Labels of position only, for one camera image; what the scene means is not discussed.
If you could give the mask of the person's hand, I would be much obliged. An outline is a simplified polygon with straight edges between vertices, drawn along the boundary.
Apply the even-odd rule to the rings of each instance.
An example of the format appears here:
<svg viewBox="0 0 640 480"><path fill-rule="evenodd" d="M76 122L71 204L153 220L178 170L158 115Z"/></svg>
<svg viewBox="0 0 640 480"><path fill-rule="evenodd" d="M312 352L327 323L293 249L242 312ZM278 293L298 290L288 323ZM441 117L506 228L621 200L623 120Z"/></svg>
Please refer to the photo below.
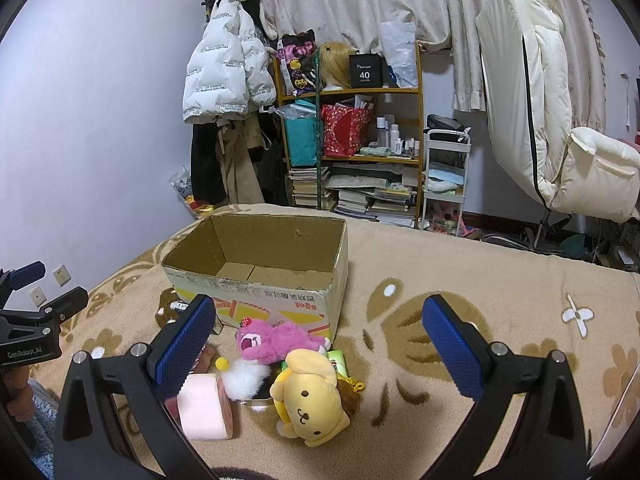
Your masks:
<svg viewBox="0 0 640 480"><path fill-rule="evenodd" d="M2 380L8 388L10 400L6 410L17 422L28 422L35 414L32 387L29 385L29 367L21 366L2 370Z"/></svg>

